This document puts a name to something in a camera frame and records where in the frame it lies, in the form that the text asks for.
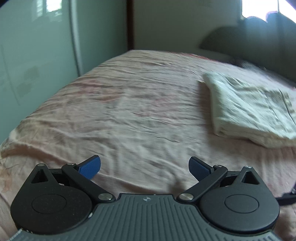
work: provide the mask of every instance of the mattress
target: mattress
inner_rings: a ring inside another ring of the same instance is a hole
[[[196,55],[132,50],[110,59],[59,90],[0,146],[0,240],[17,231],[9,207],[38,163],[60,168],[97,154],[93,181],[114,195],[177,195],[197,183],[188,171],[196,156],[234,171],[253,166],[275,196],[289,192],[295,148],[214,135],[207,71],[281,88],[295,106],[294,88],[280,78]],[[296,205],[281,208],[275,232],[296,237]]]

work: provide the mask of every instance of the pink bed sheet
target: pink bed sheet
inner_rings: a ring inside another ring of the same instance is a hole
[[[38,163],[60,168],[94,154],[93,181],[119,193],[179,194],[197,181],[197,156],[229,170],[253,166],[275,196],[295,182],[295,148],[266,149],[213,134],[206,71],[296,93],[280,79],[196,55],[133,50],[77,78],[21,121],[0,146],[0,240],[16,228],[9,207]],[[275,232],[296,237],[296,205],[281,208]]]

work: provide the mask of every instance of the folded towel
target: folded towel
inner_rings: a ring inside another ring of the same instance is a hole
[[[211,91],[214,133],[267,148],[296,146],[296,114],[288,93],[218,73],[203,75]]]

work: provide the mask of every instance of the folded white cloth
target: folded white cloth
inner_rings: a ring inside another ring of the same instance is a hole
[[[296,146],[296,114],[288,93],[218,73],[203,75],[211,91],[214,133],[267,148]]]

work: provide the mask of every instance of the bright window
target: bright window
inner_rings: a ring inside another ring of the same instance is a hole
[[[296,23],[296,10],[286,0],[242,0],[242,15],[266,21],[270,12],[280,12]]]

